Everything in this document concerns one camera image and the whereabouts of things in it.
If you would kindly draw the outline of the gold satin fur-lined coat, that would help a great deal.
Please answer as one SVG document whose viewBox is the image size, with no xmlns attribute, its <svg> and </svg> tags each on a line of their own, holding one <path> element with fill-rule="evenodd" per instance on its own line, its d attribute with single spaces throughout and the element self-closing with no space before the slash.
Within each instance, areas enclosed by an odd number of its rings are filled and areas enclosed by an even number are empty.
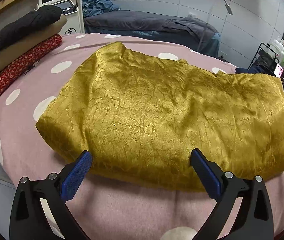
<svg viewBox="0 0 284 240">
<path fill-rule="evenodd" d="M 195 148 L 244 179 L 284 171 L 279 78 L 214 74 L 121 42 L 75 70 L 36 128 L 67 161 L 87 150 L 93 174 L 141 186 L 202 191 L 190 165 Z"/>
</svg>

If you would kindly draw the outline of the red floral folded cloth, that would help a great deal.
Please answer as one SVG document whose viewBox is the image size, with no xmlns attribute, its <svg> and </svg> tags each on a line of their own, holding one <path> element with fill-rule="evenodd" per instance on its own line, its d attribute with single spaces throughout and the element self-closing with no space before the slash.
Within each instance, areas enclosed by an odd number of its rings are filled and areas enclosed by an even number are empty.
<svg viewBox="0 0 284 240">
<path fill-rule="evenodd" d="M 0 96 L 17 78 L 33 66 L 35 62 L 57 48 L 61 43 L 61 35 L 55 34 L 31 48 L 0 71 Z"/>
</svg>

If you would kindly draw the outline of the tan folded garment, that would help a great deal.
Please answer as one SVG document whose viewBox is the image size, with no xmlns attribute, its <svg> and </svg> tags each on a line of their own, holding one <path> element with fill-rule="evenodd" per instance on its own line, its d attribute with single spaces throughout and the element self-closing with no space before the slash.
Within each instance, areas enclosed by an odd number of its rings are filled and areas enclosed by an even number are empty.
<svg viewBox="0 0 284 240">
<path fill-rule="evenodd" d="M 47 40 L 55 34 L 58 34 L 62 27 L 67 23 L 67 18 L 65 15 L 61 15 L 60 19 L 28 36 L 17 41 L 13 45 L 0 51 L 0 72 L 7 67 L 10 63 L 15 61 L 17 58 L 28 52 L 30 49 L 34 48 L 36 45 Z"/>
</svg>

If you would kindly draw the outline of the grey covered massage bed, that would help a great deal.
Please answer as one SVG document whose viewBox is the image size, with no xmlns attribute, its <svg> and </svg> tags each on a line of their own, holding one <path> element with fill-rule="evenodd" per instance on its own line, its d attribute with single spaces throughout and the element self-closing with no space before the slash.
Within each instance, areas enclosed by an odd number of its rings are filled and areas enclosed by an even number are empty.
<svg viewBox="0 0 284 240">
<path fill-rule="evenodd" d="M 218 57 L 220 34 L 196 17 L 178 17 L 151 12 L 119 10 L 84 18 L 86 33 L 134 36 L 186 46 Z"/>
</svg>

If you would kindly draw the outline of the black folded garment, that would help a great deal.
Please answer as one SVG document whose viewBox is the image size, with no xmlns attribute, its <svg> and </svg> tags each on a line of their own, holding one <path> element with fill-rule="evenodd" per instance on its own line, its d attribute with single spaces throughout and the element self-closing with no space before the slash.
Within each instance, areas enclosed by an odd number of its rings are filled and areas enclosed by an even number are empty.
<svg viewBox="0 0 284 240">
<path fill-rule="evenodd" d="M 45 5 L 6 25 L 0 30 L 0 51 L 29 34 L 57 22 L 61 15 L 61 8 Z"/>
</svg>

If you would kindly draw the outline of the blue crumpled cloth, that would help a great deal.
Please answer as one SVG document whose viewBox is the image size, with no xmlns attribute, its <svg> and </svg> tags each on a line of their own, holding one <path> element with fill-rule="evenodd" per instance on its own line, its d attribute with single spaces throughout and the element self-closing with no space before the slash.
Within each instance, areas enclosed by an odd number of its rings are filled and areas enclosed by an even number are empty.
<svg viewBox="0 0 284 240">
<path fill-rule="evenodd" d="M 121 7 L 114 4 L 111 0 L 82 0 L 84 18 L 119 10 L 121 10 Z"/>
</svg>

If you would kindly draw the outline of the white beauty machine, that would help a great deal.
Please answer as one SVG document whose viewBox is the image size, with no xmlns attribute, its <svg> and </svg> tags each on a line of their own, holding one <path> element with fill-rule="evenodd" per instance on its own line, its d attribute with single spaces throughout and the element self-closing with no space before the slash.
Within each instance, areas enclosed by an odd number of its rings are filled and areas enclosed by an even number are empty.
<svg viewBox="0 0 284 240">
<path fill-rule="evenodd" d="M 67 19 L 60 35 L 84 34 L 82 0 L 38 0 L 38 7 L 54 5 L 62 10 L 62 15 Z"/>
</svg>

